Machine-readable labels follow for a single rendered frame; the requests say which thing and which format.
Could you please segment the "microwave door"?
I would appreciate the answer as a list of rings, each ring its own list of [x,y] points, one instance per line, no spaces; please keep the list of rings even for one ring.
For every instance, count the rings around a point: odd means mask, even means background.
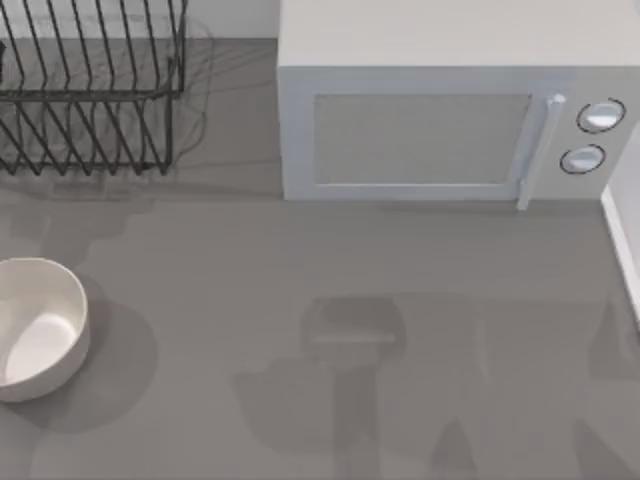
[[[554,91],[521,68],[280,67],[284,194],[514,200]]]

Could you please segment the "pale microwave oven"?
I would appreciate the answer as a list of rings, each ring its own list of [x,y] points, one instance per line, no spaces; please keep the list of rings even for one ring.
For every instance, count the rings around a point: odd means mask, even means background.
[[[640,0],[282,0],[277,87],[289,66],[543,74],[566,104],[531,202],[596,200],[640,131]],[[604,133],[580,130],[580,110],[609,98],[625,105],[624,119]],[[563,172],[562,155],[590,144],[605,162]]]

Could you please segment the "small microwave knob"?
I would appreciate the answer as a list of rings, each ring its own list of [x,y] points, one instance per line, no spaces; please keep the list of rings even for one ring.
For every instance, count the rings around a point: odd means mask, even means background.
[[[605,150],[595,144],[567,150],[560,158],[559,165],[569,175],[585,175],[597,170],[606,160]]]

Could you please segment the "white bowl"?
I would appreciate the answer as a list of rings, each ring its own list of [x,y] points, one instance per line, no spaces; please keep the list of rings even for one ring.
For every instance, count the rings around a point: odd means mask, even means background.
[[[88,297],[73,271],[42,257],[0,260],[0,404],[60,389],[89,347]]]

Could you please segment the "large microwave knob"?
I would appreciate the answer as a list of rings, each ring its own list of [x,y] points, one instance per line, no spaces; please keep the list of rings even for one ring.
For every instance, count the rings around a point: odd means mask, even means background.
[[[613,98],[589,103],[577,115],[580,130],[589,134],[604,133],[614,129],[626,116],[625,105]]]

